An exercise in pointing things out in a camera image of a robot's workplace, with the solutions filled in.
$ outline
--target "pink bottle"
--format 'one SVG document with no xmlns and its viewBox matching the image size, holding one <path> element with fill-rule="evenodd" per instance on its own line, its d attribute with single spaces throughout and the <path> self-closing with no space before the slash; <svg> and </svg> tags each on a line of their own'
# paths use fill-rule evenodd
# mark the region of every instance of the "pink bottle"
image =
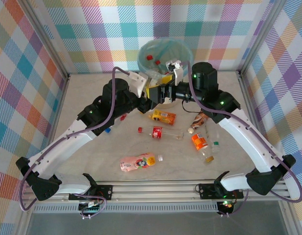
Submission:
<svg viewBox="0 0 302 235">
<path fill-rule="evenodd" d="M 157 156 L 157 161 L 163 160 L 162 155 Z M 148 168 L 155 165 L 156 157 L 153 153 L 143 153 L 140 156 L 124 157 L 120 160 L 120 169 L 123 171 L 131 171 L 139 168 Z"/>
</svg>

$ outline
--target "bottle label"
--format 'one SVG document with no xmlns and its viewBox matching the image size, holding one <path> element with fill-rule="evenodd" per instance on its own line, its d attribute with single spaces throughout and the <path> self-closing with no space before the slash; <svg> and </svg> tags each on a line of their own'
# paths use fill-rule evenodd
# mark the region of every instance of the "bottle label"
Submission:
<svg viewBox="0 0 302 235">
<path fill-rule="evenodd" d="M 205 138 L 203 138 L 203 135 L 201 133 L 192 136 L 192 141 L 197 150 L 206 148 L 208 146 L 208 143 L 206 142 Z"/>
<path fill-rule="evenodd" d="M 155 156 L 152 153 L 144 153 L 136 160 L 137 168 L 148 168 L 151 165 L 155 165 Z"/>
<path fill-rule="evenodd" d="M 194 130 L 198 129 L 200 126 L 202 126 L 207 120 L 208 116 L 203 114 L 203 112 L 200 112 L 194 119 L 193 123 L 190 127 L 192 127 Z"/>
<path fill-rule="evenodd" d="M 157 139 L 162 138 L 162 130 L 163 130 L 162 127 L 160 127 L 160 126 L 154 126 L 152 137 L 153 138 L 157 138 Z"/>
<path fill-rule="evenodd" d="M 176 114 L 154 110 L 151 118 L 156 121 L 161 121 L 169 125 L 173 125 L 175 123 Z"/>
</svg>

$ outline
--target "red bottle label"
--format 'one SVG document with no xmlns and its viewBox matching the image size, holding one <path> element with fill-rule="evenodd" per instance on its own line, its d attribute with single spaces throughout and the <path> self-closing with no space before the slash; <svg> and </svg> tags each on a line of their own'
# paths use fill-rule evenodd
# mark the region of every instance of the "red bottle label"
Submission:
<svg viewBox="0 0 302 235">
<path fill-rule="evenodd" d="M 162 137 L 162 130 L 163 130 L 162 127 L 160 127 L 160 126 L 154 126 L 154 127 L 153 127 L 153 134 L 152 134 L 152 137 L 153 137 L 153 138 L 160 139 L 160 138 Z"/>
</svg>

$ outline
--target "clear plastic bowl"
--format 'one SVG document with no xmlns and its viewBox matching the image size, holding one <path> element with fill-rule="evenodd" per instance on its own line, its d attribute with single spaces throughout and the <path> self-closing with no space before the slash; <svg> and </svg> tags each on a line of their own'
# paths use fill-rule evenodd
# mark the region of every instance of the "clear plastic bowl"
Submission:
<svg viewBox="0 0 302 235">
<path fill-rule="evenodd" d="M 146 59 L 148 55 L 152 55 L 153 60 L 148 61 Z M 159 38 L 149 41 L 141 47 L 138 55 L 138 67 L 143 73 L 158 68 L 161 74 L 165 74 L 167 72 L 165 63 L 170 60 L 190 61 L 193 64 L 193 54 L 187 44 L 181 40 Z M 184 65 L 183 69 L 185 77 L 188 73 L 187 65 Z"/>
</svg>

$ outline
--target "red bottle cap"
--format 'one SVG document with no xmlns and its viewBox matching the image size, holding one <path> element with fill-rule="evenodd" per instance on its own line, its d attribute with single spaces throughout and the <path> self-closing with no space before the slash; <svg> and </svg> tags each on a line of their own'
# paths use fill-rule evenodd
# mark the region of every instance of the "red bottle cap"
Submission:
<svg viewBox="0 0 302 235">
<path fill-rule="evenodd" d="M 120 117 L 120 121 L 124 121 L 126 117 L 127 117 L 126 114 L 122 115 L 122 116 Z"/>
</svg>

